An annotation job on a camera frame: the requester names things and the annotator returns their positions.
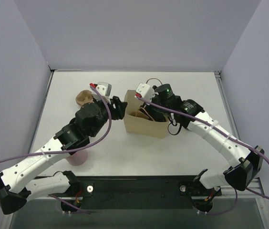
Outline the beige paper bag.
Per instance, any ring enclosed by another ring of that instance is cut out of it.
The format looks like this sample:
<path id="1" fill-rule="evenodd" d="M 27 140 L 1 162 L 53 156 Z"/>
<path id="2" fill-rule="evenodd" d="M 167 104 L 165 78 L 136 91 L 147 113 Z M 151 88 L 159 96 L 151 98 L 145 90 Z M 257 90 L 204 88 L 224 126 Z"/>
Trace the beige paper bag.
<path id="1" fill-rule="evenodd" d="M 135 96 L 135 90 L 128 90 L 124 98 L 128 102 L 124 116 L 126 131 L 161 139 L 167 137 L 169 121 L 156 122 L 148 113 L 149 104 L 139 100 Z"/>

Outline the brown cardboard cup carrier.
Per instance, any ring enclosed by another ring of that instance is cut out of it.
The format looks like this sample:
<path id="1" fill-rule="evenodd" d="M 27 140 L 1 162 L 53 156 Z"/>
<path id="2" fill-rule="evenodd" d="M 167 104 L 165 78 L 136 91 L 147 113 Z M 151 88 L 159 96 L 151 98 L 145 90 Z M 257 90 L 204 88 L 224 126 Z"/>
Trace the brown cardboard cup carrier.
<path id="1" fill-rule="evenodd" d="M 79 94 L 75 98 L 75 101 L 79 106 L 83 106 L 86 103 L 92 103 L 93 102 L 92 92 L 89 90 L 83 90 L 79 92 Z"/>

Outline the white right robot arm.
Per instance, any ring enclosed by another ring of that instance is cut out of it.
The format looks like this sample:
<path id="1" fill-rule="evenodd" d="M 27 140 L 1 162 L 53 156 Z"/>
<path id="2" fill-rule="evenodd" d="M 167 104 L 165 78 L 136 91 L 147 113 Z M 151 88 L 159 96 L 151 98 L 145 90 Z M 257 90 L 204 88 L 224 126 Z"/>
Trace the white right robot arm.
<path id="1" fill-rule="evenodd" d="M 260 171 L 263 158 L 235 143 L 235 137 L 222 128 L 202 106 L 191 99 L 182 100 L 173 93 L 169 84 L 154 85 L 152 88 L 155 91 L 152 103 L 192 116 L 188 118 L 151 106 L 149 113 L 155 120 L 160 121 L 163 115 L 167 115 L 170 120 L 175 120 L 183 128 L 202 137 L 228 162 L 228 165 L 218 170 L 204 169 L 193 183 L 194 191 L 203 195 L 210 189 L 223 185 L 244 191 Z"/>

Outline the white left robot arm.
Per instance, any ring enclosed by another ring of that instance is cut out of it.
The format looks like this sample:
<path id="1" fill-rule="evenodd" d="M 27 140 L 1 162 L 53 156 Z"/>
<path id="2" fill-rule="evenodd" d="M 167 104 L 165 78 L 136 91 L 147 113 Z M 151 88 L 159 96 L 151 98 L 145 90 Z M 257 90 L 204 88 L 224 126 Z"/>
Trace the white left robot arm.
<path id="1" fill-rule="evenodd" d="M 82 190 L 72 171 L 38 179 L 44 170 L 90 143 L 109 120 L 122 120 L 127 102 L 113 96 L 109 102 L 94 100 L 84 104 L 75 117 L 58 131 L 32 156 L 0 171 L 0 207 L 8 215 L 21 209 L 28 201 L 48 194 L 63 193 L 74 196 Z"/>

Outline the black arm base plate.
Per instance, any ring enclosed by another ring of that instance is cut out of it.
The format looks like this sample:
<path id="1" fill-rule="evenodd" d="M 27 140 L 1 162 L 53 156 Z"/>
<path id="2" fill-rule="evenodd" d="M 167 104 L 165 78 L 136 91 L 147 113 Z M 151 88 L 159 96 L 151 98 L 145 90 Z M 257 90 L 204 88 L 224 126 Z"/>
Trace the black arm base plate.
<path id="1" fill-rule="evenodd" d="M 210 211 L 219 188 L 206 189 L 195 176 L 81 176 L 60 197 L 85 210 L 191 209 Z"/>

